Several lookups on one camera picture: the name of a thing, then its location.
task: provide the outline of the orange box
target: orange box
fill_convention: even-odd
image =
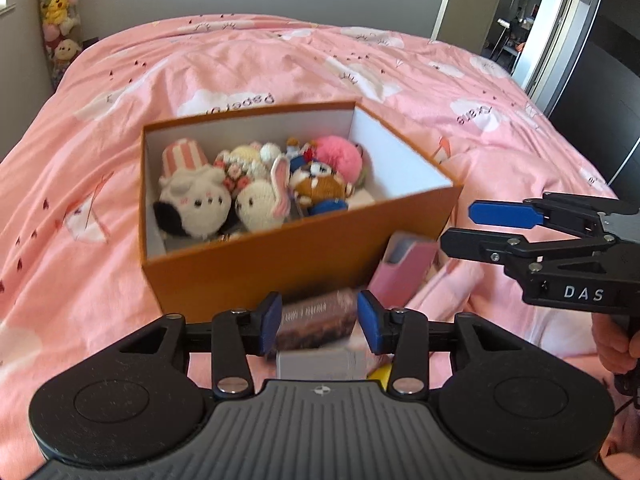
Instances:
[[[159,196],[162,150],[197,140],[210,161],[254,140],[301,143],[338,135],[364,149],[366,193],[374,200],[225,242],[167,251],[153,202]],[[154,123],[143,129],[140,193],[142,268],[165,313],[210,321],[230,308],[253,308],[277,290],[286,303],[368,283],[396,231],[436,239],[461,186],[431,157],[355,102],[284,105]]]

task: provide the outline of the pink bedspread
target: pink bedspread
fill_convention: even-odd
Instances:
[[[235,15],[107,38],[73,63],[0,165],[0,477],[24,478],[42,462],[27,418],[34,391],[159,315],[138,259],[142,126],[352,98],[464,181],[455,225],[470,224],[475,199],[518,201],[544,190],[612,196],[507,73],[444,43]],[[428,287],[431,299],[422,293],[413,305],[433,319],[466,308],[559,355],[593,352],[585,316],[525,306],[501,268],[451,262]],[[203,364],[194,364],[196,376]],[[257,376],[268,373],[253,364]],[[582,364],[607,377],[593,357]],[[443,379],[448,370],[439,366]],[[625,450],[621,442],[616,451]]]

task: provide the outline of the yellow object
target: yellow object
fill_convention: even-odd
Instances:
[[[254,160],[255,162],[262,162],[262,159],[260,158],[260,152],[253,146],[247,146],[245,144],[234,149],[231,152],[231,155],[238,156],[239,158],[242,158],[242,160],[246,160],[248,162],[251,162],[252,160]]]
[[[49,25],[59,25],[68,18],[69,0],[51,0],[44,17]]]
[[[367,379],[370,381],[380,381],[382,387],[386,390],[386,385],[389,382],[389,376],[391,375],[391,365],[384,365],[377,368],[369,374]]]

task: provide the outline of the grip handle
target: grip handle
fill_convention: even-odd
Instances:
[[[640,332],[640,317],[612,316],[612,318],[620,328],[626,331],[629,340]],[[640,409],[640,360],[636,362],[633,370],[624,375],[615,375],[614,384],[620,394],[632,397],[634,407]]]

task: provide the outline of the pink pom-pom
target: pink pom-pom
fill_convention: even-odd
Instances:
[[[337,171],[349,183],[354,184],[362,171],[362,157],[355,145],[337,136],[316,139],[316,159]]]

